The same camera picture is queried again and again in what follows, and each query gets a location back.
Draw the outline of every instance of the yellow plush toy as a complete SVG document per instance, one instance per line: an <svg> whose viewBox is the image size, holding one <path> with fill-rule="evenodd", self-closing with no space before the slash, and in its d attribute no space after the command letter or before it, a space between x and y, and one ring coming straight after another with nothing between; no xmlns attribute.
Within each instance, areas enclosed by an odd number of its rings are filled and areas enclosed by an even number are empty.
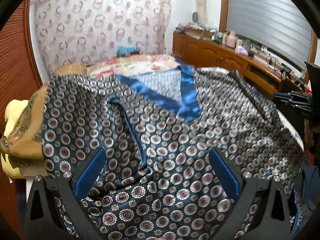
<svg viewBox="0 0 320 240"><path fill-rule="evenodd" d="M4 130L4 136L7 137L13 130L17 120L27 107L29 100L12 100L5 109L4 120L7 122ZM12 179L23 179L19 168L12 168L8 155L1 154L1 165L3 171Z"/></svg>

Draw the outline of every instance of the white curtain with pink circles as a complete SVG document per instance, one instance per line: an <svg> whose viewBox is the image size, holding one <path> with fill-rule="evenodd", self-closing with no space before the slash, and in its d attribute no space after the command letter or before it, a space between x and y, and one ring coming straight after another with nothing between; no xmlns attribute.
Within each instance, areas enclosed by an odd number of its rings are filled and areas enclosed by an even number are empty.
<svg viewBox="0 0 320 240"><path fill-rule="evenodd" d="M35 0L36 38L44 66L92 65L116 56L118 45L165 53L171 0Z"/></svg>

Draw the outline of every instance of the gray roller blind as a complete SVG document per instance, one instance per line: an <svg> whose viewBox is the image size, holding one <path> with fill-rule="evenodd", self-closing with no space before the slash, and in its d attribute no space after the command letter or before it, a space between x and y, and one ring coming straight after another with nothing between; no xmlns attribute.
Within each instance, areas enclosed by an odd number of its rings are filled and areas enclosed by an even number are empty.
<svg viewBox="0 0 320 240"><path fill-rule="evenodd" d="M229 0L227 30L262 43L306 68L312 29L291 0Z"/></svg>

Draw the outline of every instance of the window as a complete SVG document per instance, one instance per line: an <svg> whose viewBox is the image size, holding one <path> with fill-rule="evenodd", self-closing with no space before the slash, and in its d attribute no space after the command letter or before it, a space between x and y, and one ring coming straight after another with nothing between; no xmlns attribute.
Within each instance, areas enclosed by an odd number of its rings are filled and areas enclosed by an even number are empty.
<svg viewBox="0 0 320 240"><path fill-rule="evenodd" d="M312 29L291 0L229 0L227 30L270 47L305 70Z"/></svg>

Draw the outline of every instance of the garment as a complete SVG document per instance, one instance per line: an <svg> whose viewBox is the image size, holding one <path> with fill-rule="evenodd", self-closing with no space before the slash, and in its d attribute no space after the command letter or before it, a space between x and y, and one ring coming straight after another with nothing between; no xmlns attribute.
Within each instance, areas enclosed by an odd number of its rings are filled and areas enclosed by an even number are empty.
<svg viewBox="0 0 320 240"><path fill-rule="evenodd" d="M279 175L288 196L298 174L300 147L272 102L239 73L172 71L180 72L172 76L180 77L181 99L151 90L141 76L53 75L48 82L42 138L49 176L73 171L98 146L106 149L106 165L81 204L110 240L212 235L234 203L210 165L214 146L256 178ZM161 80L160 87L170 87ZM258 201L237 236L248 230Z"/></svg>

